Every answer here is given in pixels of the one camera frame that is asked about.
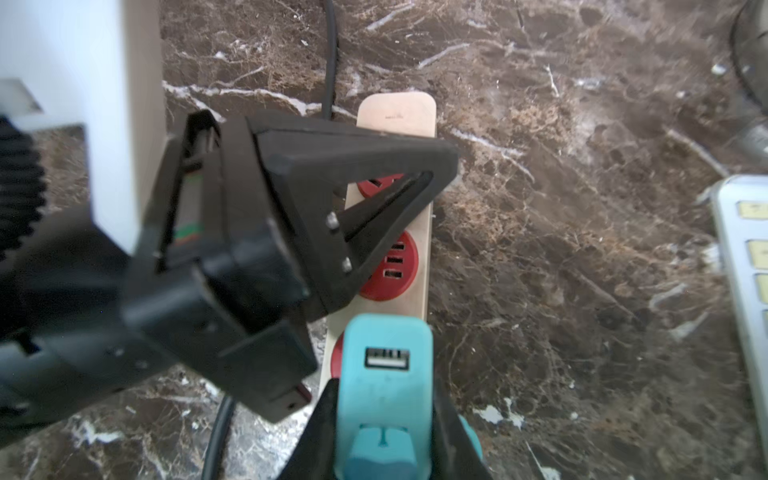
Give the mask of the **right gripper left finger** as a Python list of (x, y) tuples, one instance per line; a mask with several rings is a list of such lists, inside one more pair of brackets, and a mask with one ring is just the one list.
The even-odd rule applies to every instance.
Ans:
[(278, 480), (331, 480), (335, 478), (335, 439), (339, 380), (330, 379), (316, 404), (296, 448)]

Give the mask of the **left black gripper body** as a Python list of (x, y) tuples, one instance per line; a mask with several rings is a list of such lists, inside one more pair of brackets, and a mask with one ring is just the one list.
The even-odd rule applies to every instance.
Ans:
[(11, 445), (184, 365), (279, 422), (311, 399), (308, 293), (246, 122), (188, 115), (168, 143), (137, 248), (86, 206), (1, 257), (1, 442)]

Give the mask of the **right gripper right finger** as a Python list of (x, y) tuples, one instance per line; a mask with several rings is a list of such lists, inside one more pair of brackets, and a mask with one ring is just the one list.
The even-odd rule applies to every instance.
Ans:
[(467, 429), (437, 377), (433, 387), (431, 479), (491, 479)]

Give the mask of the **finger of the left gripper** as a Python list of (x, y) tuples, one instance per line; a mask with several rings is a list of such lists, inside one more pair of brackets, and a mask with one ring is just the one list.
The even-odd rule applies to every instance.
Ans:
[[(459, 154), (449, 142), (267, 110), (248, 119), (258, 159), (287, 221), (307, 281), (309, 321), (347, 306), (406, 227), (448, 186)], [(399, 180), (337, 213), (335, 188)]]

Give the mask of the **beige red power strip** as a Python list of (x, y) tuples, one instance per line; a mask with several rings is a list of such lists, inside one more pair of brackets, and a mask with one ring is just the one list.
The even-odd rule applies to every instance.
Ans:
[(359, 154), (342, 153), (361, 161), (343, 176), (349, 184), (339, 214), (343, 264), (350, 270), (340, 291), (349, 302), (326, 317), (321, 387), (340, 363), (333, 351), (355, 316), (427, 316), (432, 202), (446, 177), (424, 146), (408, 152), (402, 139), (433, 139), (436, 114), (425, 92), (378, 93), (360, 104), (356, 125), (372, 143)]

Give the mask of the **teal charger plug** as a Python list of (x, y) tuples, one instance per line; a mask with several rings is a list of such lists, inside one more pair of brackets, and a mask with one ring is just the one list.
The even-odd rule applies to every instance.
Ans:
[[(433, 334), (415, 317), (361, 314), (343, 334), (334, 474), (431, 479)], [(461, 416), (483, 460), (477, 434)]]

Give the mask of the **white wireless keyboard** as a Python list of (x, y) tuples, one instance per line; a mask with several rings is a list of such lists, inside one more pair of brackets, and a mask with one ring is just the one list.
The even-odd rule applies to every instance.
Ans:
[(715, 184), (711, 207), (756, 412), (767, 450), (767, 177)]

